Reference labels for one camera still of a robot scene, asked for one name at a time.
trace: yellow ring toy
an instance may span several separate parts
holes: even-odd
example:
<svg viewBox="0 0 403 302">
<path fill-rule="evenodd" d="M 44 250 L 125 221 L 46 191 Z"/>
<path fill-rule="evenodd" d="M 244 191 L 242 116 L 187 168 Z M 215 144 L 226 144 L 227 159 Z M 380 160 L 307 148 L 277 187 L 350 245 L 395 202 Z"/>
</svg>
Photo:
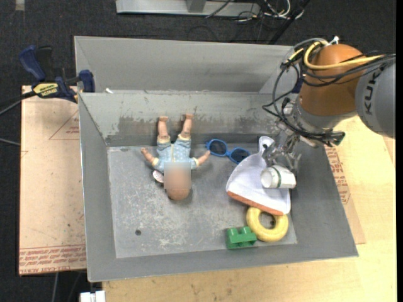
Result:
<svg viewBox="0 0 403 302">
<path fill-rule="evenodd" d="M 277 242 L 282 239 L 288 231 L 288 216 L 275 216 L 274 228 L 265 228 L 259 221 L 262 211 L 255 207 L 249 207 L 246 213 L 246 223 L 256 234 L 256 237 L 264 242 Z"/>
</svg>

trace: bin floor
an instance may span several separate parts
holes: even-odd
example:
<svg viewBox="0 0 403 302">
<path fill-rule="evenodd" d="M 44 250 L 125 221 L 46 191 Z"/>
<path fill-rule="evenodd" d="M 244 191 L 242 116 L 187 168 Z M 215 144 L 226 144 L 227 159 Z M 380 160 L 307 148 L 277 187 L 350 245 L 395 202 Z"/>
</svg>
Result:
<svg viewBox="0 0 403 302">
<path fill-rule="evenodd" d="M 237 144 L 256 152 L 256 145 Z M 144 160 L 141 147 L 109 147 L 108 169 L 116 257 L 175 254 L 225 250 L 225 231 L 246 226 L 247 206 L 230 198 L 225 185 L 236 165 L 227 157 L 210 156 L 191 172 L 191 192 L 182 201 L 172 201 L 161 183 L 154 180 L 153 168 Z M 155 147 L 148 147 L 156 155 Z M 206 151 L 192 146 L 192 156 Z M 257 241 L 255 246 L 297 243 L 290 227 L 279 242 Z M 270 227 L 271 217 L 261 222 Z"/>
</svg>

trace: baby doll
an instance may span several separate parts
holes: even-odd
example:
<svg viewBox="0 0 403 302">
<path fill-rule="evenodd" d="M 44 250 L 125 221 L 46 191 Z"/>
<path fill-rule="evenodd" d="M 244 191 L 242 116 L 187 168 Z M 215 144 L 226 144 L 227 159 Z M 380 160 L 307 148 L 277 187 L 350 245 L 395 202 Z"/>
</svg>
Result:
<svg viewBox="0 0 403 302">
<path fill-rule="evenodd" d="M 168 117 L 160 116 L 157 126 L 158 157 L 155 158 L 146 148 L 141 149 L 145 159 L 151 163 L 153 168 L 164 174 L 164 188 L 172 200 L 182 200 L 189 195 L 190 170 L 202 165 L 210 156 L 210 151 L 207 151 L 199 158 L 189 157 L 192 119 L 192 114 L 185 115 L 182 131 L 178 135 L 178 139 L 171 143 L 166 126 Z"/>
</svg>

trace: doll arm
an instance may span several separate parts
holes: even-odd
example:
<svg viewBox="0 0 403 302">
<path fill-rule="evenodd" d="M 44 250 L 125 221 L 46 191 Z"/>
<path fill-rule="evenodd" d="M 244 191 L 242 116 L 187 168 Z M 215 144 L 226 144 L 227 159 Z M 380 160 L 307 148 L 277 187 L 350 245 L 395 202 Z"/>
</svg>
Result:
<svg viewBox="0 0 403 302">
<path fill-rule="evenodd" d="M 146 148 L 141 148 L 141 153 L 145 157 L 145 159 L 150 162 L 151 164 L 155 161 L 155 157 L 146 149 Z"/>
<path fill-rule="evenodd" d="M 206 151 L 205 154 L 203 154 L 201 157 L 197 158 L 198 165 L 202 165 L 203 163 L 205 163 L 209 156 L 210 156 L 210 151 Z"/>
</svg>

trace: white cup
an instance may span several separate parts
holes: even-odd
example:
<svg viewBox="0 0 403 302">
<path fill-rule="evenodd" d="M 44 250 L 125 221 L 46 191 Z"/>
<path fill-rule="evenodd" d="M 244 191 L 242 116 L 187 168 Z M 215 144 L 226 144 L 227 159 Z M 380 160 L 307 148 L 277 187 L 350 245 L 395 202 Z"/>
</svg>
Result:
<svg viewBox="0 0 403 302">
<path fill-rule="evenodd" d="M 297 185 L 294 174 L 286 167 L 272 165 L 260 173 L 260 181 L 265 188 L 288 188 L 292 189 Z"/>
</svg>

